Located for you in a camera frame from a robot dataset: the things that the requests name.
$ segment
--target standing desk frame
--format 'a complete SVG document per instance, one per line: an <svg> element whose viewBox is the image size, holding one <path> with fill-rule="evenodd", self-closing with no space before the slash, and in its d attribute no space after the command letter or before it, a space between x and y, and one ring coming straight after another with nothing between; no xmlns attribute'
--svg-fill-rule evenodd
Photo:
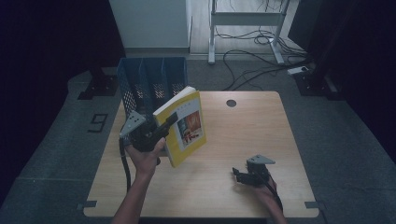
<svg viewBox="0 0 396 224"><path fill-rule="evenodd" d="M286 0L281 12L217 12L217 0L212 0L212 11L210 13L210 37L209 37L209 53L208 62L215 63L215 29L218 25L240 25L240 26L276 26L276 33L274 38L270 38L270 46L272 52L276 57L278 64L284 64L277 41L279 39L280 31L282 30L283 22L286 18L286 12L289 7L290 0Z"/></svg>

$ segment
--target gray floor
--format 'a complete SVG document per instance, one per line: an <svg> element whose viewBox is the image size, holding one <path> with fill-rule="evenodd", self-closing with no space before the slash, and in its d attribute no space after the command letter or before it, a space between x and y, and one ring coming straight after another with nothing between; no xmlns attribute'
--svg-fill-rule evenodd
<svg viewBox="0 0 396 224"><path fill-rule="evenodd" d="M245 70L268 66L254 60L228 62L236 76ZM189 59L187 66L189 84L201 91L220 91L232 81L222 61L208 65L206 60ZM78 100L89 81L88 73L69 81L64 107L16 179L1 208L0 223L109 223L110 217L85 217L80 207L88 197L120 103L120 93L114 97ZM346 102L301 96L286 71L260 76L250 84L237 91L279 92L322 208L323 215L289 218L290 223L396 223L396 166ZM100 130L101 124L92 124L95 114L98 119L103 117L101 114L107 114L100 133L89 132ZM172 220L173 223L185 221L193 222ZM237 219L234 223L249 221L262 222ZM230 220L216 222L230 223Z"/></svg>

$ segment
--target white wall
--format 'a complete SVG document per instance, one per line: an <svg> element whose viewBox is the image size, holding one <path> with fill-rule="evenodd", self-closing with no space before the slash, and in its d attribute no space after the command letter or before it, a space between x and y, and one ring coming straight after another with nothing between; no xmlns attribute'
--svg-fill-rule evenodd
<svg viewBox="0 0 396 224"><path fill-rule="evenodd" d="M188 48L190 0L109 0L128 48Z"/></svg>

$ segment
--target wooden table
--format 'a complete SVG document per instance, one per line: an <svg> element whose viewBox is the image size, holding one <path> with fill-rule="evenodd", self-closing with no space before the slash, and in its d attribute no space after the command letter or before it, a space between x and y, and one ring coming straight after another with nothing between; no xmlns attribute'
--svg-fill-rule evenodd
<svg viewBox="0 0 396 224"><path fill-rule="evenodd" d="M282 102L274 91L201 91L207 143L180 166L167 158L148 188L142 217L269 217L250 187L236 183L232 168L246 172L257 154L276 161L267 165L277 183L286 217L316 217L306 208L315 198ZM226 105L235 100L236 106ZM88 217L112 217L126 193L119 153L125 121L123 104L114 121L84 208ZM134 166L128 160L134 179Z"/></svg>

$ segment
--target wire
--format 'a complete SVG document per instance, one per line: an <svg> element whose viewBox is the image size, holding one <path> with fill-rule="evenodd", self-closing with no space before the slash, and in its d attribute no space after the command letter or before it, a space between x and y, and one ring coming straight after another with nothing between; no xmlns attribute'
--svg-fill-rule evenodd
<svg viewBox="0 0 396 224"><path fill-rule="evenodd" d="M129 171L128 161L126 160L123 138L119 139L119 147L120 147L122 167L124 168L125 176L126 176L126 191L128 192L129 188L131 187L132 181L131 181L131 172Z"/></svg>
<svg viewBox="0 0 396 224"><path fill-rule="evenodd" d="M265 12L267 12L269 4L270 4L270 0L267 0L267 5L265 6Z"/></svg>
<svg viewBox="0 0 396 224"><path fill-rule="evenodd" d="M265 71L262 71L261 69L257 69L257 70L253 70L253 71L245 71L245 72L243 72L239 77L235 77L235 74L233 73L233 70L231 69L230 65L228 65L227 61L225 60L226 57L227 57L227 55L230 54L231 52L242 52L242 53L245 53L245 54L247 54L247 55L253 56L253 57L258 58L259 60L261 60L261 61L263 61L263 62L265 62L265 63L269 63L269 64L272 65L272 66L269 66L269 67L265 67L266 69L268 69L268 68L274 68L274 69L265 70ZM307 64L307 63L310 63L310 62L311 62L311 59L310 59L310 58L305 58L303 61L300 61L300 62L298 62L298 63L277 64L277 63L272 63L272 62L270 62L270 61L267 61L267 60L265 60L264 58L258 56L257 54L250 53L250 52L247 52L247 51L244 51L244 50L240 50L240 49L232 49L232 50L227 51L226 53L223 54L222 60L223 60L224 64L226 65L227 69L230 71L231 76L232 76L232 80L233 80L232 83L231 83L228 87L226 87L226 88L223 89L223 91L229 91L230 88L231 88L233 85L235 85L236 81L237 81L238 79L240 79L241 77L245 77L246 74L258 73L257 75L255 75L255 76L253 76L253 77L251 77L251 78L245 78L245 81L244 81L244 82L242 82L241 84L239 84L239 85L237 85L236 87L232 88L231 91L235 91L235 90L237 90L238 88L242 87L243 85L245 85L245 84L247 84L247 83L250 84L250 81L251 81L251 80L253 80L253 79L257 78L257 77L260 77L260 76L262 76L262 75L270 74L270 73L272 73L272 72L282 71L282 70L285 70L285 69L288 69L288 68L292 68L292 67L294 67L294 66L303 65L303 64Z"/></svg>
<svg viewBox="0 0 396 224"><path fill-rule="evenodd" d="M230 7L233 9L233 11L235 12L235 8L233 8L233 3L230 0Z"/></svg>
<svg viewBox="0 0 396 224"><path fill-rule="evenodd" d="M280 210L283 211L283 204L282 204L282 201L280 200L279 195L277 194L276 190L273 189L273 187L271 187L271 185L268 184L268 181L265 181L260 174L257 174L256 172L254 172L253 174L255 176L257 176L264 183L265 187L267 187L271 191L271 193L273 194L273 196L276 199L277 205L279 206Z"/></svg>
<svg viewBox="0 0 396 224"><path fill-rule="evenodd" d="M284 0L282 0L282 1L280 2L280 5L279 5L279 12L282 10L283 1L284 1Z"/></svg>
<svg viewBox="0 0 396 224"><path fill-rule="evenodd" d="M275 34L273 34L272 32L262 30L261 26L259 27L259 30L252 31L252 32L249 32L249 33L244 34L244 35L220 34L217 27L215 27L215 31L216 31L216 36L219 36L220 38L241 39L241 40L253 39L254 43L255 44L259 44L259 45L268 45L268 44L271 43L269 39L275 37ZM285 53L288 53L290 55L297 55L297 56L300 56L300 57L306 57L307 56L307 53L305 52L305 50L289 47L286 44L286 41L282 37L278 38L278 42L277 43L281 47L282 51L285 52Z"/></svg>
<svg viewBox="0 0 396 224"><path fill-rule="evenodd" d="M259 8L260 8L262 5L264 5L264 0L262 0L262 3L257 7L256 11L259 11Z"/></svg>

